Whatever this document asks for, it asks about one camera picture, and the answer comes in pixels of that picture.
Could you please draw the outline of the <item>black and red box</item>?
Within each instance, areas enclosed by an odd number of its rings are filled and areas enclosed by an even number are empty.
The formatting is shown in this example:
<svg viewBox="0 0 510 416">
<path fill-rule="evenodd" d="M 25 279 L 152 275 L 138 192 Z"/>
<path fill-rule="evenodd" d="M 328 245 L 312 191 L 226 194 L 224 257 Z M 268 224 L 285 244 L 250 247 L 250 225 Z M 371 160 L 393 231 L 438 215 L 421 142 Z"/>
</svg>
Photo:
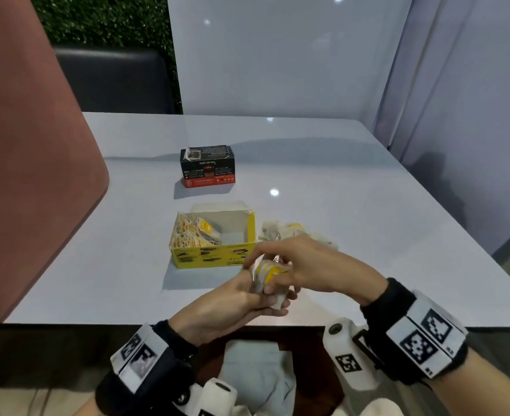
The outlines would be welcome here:
<svg viewBox="0 0 510 416">
<path fill-rule="evenodd" d="M 236 183 L 235 155 L 231 146 L 184 148 L 181 150 L 180 165 L 185 188 Z"/>
</svg>

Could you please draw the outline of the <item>person's right hand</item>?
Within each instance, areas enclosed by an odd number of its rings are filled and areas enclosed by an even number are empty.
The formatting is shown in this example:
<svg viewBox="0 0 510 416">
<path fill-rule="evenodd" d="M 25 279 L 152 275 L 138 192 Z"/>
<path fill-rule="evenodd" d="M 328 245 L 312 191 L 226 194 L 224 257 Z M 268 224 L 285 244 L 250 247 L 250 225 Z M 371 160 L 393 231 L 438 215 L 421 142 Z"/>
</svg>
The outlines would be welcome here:
<svg viewBox="0 0 510 416">
<path fill-rule="evenodd" d="M 288 273 L 301 289 L 345 294 L 361 306 L 379 298 L 389 284 L 373 267 L 307 236 L 259 242 L 245 258 L 243 268 L 250 269 L 261 256 L 280 256 L 291 263 Z"/>
</svg>

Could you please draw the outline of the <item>white right marker block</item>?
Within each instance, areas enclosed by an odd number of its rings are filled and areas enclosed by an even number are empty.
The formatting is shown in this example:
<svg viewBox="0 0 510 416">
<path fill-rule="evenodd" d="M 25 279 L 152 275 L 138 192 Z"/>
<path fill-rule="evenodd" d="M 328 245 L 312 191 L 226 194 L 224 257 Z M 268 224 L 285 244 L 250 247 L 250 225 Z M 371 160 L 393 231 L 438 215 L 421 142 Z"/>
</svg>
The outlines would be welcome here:
<svg viewBox="0 0 510 416">
<path fill-rule="evenodd" d="M 409 310 L 387 331 L 388 338 L 428 379 L 459 364 L 467 353 L 467 330 L 420 291 Z"/>
</svg>

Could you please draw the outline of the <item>black padded bench seat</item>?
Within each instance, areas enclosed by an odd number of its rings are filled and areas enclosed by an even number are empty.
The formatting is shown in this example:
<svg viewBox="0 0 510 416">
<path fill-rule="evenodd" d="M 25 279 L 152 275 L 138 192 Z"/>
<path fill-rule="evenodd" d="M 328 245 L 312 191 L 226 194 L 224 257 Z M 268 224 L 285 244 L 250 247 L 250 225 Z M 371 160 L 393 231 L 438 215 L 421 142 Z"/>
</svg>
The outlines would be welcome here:
<svg viewBox="0 0 510 416">
<path fill-rule="evenodd" d="M 175 114 L 163 57 L 147 48 L 53 45 L 83 112 Z"/>
</svg>

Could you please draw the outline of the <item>loose pile of tea bags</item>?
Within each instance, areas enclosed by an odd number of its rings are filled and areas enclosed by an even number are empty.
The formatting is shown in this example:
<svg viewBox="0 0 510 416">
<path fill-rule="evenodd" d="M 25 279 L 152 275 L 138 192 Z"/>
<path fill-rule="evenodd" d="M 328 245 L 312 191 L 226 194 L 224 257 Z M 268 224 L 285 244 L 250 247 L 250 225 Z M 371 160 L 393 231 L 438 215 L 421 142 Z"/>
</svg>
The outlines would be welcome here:
<svg viewBox="0 0 510 416">
<path fill-rule="evenodd" d="M 283 223 L 277 220 L 263 221 L 257 240 L 259 242 L 275 241 L 296 236 L 307 236 L 332 250 L 339 250 L 336 242 L 330 240 L 320 232 L 307 230 L 303 225 L 297 222 Z"/>
</svg>

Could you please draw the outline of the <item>person's right forearm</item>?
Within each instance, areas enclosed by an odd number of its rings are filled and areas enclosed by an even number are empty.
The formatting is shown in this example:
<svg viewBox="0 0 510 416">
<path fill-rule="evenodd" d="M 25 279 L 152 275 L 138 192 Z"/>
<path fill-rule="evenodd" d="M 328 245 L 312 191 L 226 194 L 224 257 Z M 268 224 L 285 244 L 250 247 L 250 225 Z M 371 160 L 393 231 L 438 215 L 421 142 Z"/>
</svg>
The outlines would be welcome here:
<svg viewBox="0 0 510 416">
<path fill-rule="evenodd" d="M 451 416 L 510 416 L 510 378 L 471 348 L 459 368 L 427 384 Z"/>
</svg>

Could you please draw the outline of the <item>white marker block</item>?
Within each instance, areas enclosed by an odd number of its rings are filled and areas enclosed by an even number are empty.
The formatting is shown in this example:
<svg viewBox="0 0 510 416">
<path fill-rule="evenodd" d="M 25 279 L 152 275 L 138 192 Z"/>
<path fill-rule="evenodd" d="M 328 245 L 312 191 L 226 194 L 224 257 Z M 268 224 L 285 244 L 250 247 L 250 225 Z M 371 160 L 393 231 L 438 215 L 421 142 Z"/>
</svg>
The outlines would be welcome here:
<svg viewBox="0 0 510 416">
<path fill-rule="evenodd" d="M 420 291 L 409 310 L 387 331 L 388 338 L 428 379 L 459 364 L 467 353 L 467 330 Z"/>
<path fill-rule="evenodd" d="M 113 373 L 135 394 L 167 349 L 168 343 L 145 323 L 111 356 Z"/>
</svg>

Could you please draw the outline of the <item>person's left hand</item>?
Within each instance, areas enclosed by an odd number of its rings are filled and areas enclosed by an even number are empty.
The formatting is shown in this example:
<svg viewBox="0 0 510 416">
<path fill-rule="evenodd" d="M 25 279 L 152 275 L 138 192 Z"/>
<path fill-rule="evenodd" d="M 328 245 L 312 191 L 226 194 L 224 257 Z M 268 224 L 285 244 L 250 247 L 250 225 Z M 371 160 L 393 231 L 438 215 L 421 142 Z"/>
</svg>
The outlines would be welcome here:
<svg viewBox="0 0 510 416">
<path fill-rule="evenodd" d="M 280 310 L 272 309 L 276 298 L 269 294 L 255 294 L 254 299 L 234 298 L 234 277 L 173 315 L 168 324 L 183 339 L 199 347 L 228 335 L 250 321 L 270 315 L 282 317 L 297 296 L 287 296 Z"/>
</svg>

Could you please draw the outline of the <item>open yellow cardboard box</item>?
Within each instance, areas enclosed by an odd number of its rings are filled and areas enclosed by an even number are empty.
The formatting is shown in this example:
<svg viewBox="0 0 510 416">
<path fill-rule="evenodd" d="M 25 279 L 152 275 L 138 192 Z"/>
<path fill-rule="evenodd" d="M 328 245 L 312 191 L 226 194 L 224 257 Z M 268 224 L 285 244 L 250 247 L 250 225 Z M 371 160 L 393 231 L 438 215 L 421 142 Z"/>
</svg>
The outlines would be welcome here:
<svg viewBox="0 0 510 416">
<path fill-rule="evenodd" d="M 256 217 L 243 201 L 198 203 L 189 212 L 183 213 L 198 214 L 217 225 L 222 232 L 223 244 L 176 249 L 169 247 L 174 264 L 180 270 L 242 265 L 256 244 Z"/>
</svg>

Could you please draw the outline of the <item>row of boxed tea bags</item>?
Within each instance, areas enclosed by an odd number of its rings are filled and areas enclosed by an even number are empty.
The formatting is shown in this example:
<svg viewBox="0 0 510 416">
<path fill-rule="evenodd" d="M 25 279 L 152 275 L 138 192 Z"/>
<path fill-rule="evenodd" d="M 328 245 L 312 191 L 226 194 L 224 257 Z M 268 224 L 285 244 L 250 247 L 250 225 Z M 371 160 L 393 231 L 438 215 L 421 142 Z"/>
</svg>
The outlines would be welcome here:
<svg viewBox="0 0 510 416">
<path fill-rule="evenodd" d="M 193 248 L 220 246 L 222 232 L 217 225 L 195 213 L 177 214 L 169 247 Z"/>
</svg>

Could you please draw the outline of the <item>light grey garment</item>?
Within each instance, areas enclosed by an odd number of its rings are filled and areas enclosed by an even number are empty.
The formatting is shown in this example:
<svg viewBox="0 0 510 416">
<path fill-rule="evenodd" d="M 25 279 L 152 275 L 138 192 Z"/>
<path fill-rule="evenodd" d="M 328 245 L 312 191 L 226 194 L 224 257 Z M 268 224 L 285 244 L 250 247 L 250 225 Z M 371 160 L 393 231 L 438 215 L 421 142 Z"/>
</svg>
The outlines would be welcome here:
<svg viewBox="0 0 510 416">
<path fill-rule="evenodd" d="M 293 356 L 276 342 L 228 341 L 218 379 L 237 391 L 233 416 L 293 416 Z"/>
</svg>

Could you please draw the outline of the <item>green artificial hedge panel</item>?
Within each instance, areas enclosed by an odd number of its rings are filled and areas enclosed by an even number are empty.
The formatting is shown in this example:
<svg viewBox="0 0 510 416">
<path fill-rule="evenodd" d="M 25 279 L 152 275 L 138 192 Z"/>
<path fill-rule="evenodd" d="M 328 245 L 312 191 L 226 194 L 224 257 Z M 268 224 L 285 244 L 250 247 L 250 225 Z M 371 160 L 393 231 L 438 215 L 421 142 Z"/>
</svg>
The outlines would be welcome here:
<svg viewBox="0 0 510 416">
<path fill-rule="evenodd" d="M 183 113 L 167 0 L 31 0 L 50 42 L 149 48 L 164 59 L 175 109 Z"/>
</svg>

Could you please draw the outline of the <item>person's left forearm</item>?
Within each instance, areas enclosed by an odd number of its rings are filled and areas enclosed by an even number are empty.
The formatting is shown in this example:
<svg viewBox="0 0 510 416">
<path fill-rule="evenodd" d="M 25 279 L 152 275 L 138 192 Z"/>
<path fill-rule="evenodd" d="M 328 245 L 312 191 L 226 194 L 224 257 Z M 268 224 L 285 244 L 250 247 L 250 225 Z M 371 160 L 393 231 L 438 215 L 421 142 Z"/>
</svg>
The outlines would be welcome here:
<svg viewBox="0 0 510 416">
<path fill-rule="evenodd" d="M 107 416 L 98 407 L 96 395 L 93 394 L 72 416 Z"/>
</svg>

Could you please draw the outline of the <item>bundle of yellow tea bags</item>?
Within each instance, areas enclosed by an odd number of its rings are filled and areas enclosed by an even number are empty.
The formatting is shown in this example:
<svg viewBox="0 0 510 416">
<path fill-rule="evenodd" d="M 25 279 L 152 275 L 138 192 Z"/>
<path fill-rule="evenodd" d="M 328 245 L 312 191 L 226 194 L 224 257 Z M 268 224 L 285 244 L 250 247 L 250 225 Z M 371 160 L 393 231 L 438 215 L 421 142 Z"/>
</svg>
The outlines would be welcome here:
<svg viewBox="0 0 510 416">
<path fill-rule="evenodd" d="M 291 269 L 292 265 L 283 262 L 279 257 L 273 260 L 259 258 L 251 267 L 253 276 L 252 292 L 254 294 L 264 294 L 265 286 L 277 274 L 288 273 Z M 276 298 L 276 302 L 273 304 L 272 309 L 280 310 L 282 308 L 289 290 L 290 286 L 280 286 L 274 291 L 273 295 Z"/>
</svg>

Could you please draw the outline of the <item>reddish brown seat back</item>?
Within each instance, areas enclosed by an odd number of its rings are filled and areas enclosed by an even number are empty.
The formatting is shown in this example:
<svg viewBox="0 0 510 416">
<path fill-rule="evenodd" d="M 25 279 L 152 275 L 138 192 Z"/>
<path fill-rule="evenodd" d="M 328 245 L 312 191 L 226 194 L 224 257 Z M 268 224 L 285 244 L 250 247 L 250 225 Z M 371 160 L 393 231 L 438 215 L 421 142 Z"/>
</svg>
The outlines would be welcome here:
<svg viewBox="0 0 510 416">
<path fill-rule="evenodd" d="M 98 144 L 30 0 L 0 0 L 0 323 L 105 196 Z"/>
</svg>

